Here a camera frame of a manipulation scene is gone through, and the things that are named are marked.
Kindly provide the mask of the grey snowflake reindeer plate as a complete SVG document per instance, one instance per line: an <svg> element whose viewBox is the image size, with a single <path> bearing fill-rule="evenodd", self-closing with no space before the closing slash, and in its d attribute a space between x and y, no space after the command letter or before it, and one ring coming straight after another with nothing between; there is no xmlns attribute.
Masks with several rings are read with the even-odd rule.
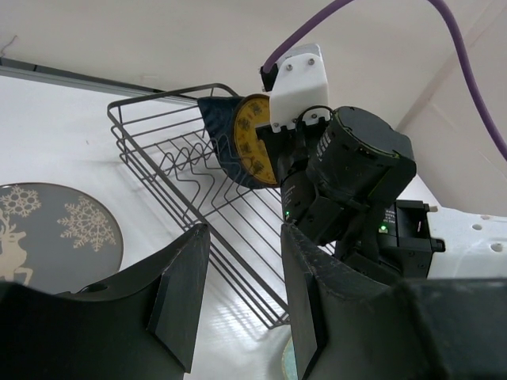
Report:
<svg viewBox="0 0 507 380"><path fill-rule="evenodd" d="M1 280L58 294L116 274L120 226L92 196L61 184L1 186Z"/></svg>

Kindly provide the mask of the pale green rectangular plate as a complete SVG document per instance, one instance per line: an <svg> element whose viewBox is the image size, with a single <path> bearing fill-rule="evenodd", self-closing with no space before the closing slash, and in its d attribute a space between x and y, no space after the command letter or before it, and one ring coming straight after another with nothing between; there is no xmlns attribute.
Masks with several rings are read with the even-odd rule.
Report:
<svg viewBox="0 0 507 380"><path fill-rule="evenodd" d="M295 362L295 350L292 338L290 338L283 350L281 368L284 380L297 380L297 367Z"/></svg>

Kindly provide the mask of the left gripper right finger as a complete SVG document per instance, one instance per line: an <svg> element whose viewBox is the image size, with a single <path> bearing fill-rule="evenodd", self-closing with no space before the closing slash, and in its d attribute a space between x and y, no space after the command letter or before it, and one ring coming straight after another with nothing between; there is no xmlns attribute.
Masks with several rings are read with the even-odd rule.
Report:
<svg viewBox="0 0 507 380"><path fill-rule="evenodd" d="M378 283L295 226L281 251L301 379L503 379L504 279Z"/></svg>

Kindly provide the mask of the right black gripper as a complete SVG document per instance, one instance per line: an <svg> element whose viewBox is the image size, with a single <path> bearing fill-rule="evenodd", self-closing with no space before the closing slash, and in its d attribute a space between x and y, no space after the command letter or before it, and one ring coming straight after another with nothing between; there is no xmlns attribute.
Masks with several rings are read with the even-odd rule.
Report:
<svg viewBox="0 0 507 380"><path fill-rule="evenodd" d="M325 108L310 125L257 128L280 187L284 222L316 245L379 251L388 209L417 172L410 138L362 108Z"/></svg>

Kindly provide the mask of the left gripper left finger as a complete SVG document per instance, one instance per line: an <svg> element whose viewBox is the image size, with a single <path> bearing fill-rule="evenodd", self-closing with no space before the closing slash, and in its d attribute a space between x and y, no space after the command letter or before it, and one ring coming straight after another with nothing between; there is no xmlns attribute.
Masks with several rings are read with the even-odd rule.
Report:
<svg viewBox="0 0 507 380"><path fill-rule="evenodd" d="M4 379L181 379L192 370L210 231L76 293L1 285Z"/></svg>

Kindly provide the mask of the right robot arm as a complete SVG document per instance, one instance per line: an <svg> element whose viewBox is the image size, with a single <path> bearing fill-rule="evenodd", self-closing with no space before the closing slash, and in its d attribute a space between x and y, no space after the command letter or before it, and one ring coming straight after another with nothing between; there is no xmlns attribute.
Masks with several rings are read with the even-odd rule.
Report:
<svg viewBox="0 0 507 380"><path fill-rule="evenodd" d="M256 127L284 221L377 282L506 274L506 220L402 199L417 166L410 139L352 106L310 107L295 126Z"/></svg>

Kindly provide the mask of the dark blue leaf plate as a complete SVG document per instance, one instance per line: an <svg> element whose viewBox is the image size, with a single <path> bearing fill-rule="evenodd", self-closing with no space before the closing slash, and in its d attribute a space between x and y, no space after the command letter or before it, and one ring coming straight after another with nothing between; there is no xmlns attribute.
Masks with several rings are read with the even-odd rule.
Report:
<svg viewBox="0 0 507 380"><path fill-rule="evenodd" d="M236 184L249 189L261 186L249 169L252 160L242 160L234 144L234 116L243 97L202 97L197 100L204 128L221 168Z"/></svg>

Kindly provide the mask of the yellow patterned round plate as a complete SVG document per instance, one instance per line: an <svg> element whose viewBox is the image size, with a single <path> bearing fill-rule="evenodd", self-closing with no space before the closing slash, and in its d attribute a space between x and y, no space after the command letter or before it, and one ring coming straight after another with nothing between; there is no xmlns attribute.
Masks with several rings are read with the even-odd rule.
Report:
<svg viewBox="0 0 507 380"><path fill-rule="evenodd" d="M269 125L269 97L253 94L243 98L234 111L233 147L246 178L257 188L275 188L278 183L267 154L265 143L257 137L257 127Z"/></svg>

